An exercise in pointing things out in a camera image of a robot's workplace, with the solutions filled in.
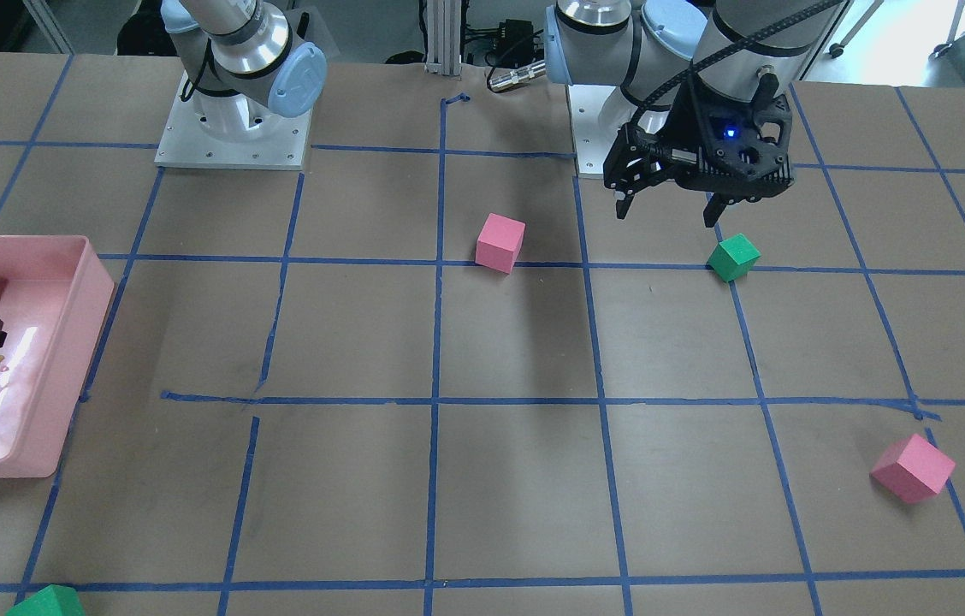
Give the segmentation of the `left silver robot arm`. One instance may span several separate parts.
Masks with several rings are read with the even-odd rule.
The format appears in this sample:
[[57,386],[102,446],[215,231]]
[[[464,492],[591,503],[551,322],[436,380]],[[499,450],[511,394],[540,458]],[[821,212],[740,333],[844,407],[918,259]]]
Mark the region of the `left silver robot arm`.
[[671,182],[729,206],[795,182],[787,89],[836,20],[838,1],[557,1],[542,30],[548,78],[612,86],[630,106],[602,167],[618,218]]

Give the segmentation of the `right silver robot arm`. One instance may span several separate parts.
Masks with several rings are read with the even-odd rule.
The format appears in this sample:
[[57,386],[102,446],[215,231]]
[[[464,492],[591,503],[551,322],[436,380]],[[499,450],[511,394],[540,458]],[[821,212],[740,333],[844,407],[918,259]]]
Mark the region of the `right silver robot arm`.
[[184,256],[271,265],[288,249],[241,251],[236,231],[261,200],[281,214],[272,240],[290,241],[299,191],[261,171],[225,175],[221,147],[200,152],[211,170],[162,171],[151,160],[178,82],[192,95],[179,113],[216,127],[210,103],[253,103],[252,131],[282,135],[283,118],[310,110],[326,79],[323,53],[263,1],[166,1],[192,58],[0,52],[0,234],[84,235],[99,252],[173,261]]

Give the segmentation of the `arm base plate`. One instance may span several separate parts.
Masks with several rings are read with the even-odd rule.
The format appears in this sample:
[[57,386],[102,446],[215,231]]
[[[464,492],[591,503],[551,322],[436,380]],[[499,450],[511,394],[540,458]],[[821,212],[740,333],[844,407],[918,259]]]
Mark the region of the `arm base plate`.
[[603,179],[607,153],[636,106],[619,86],[571,85],[567,94],[577,172],[582,178]]
[[181,100],[186,74],[159,138],[158,167],[210,170],[301,171],[313,110],[282,117],[244,95]]

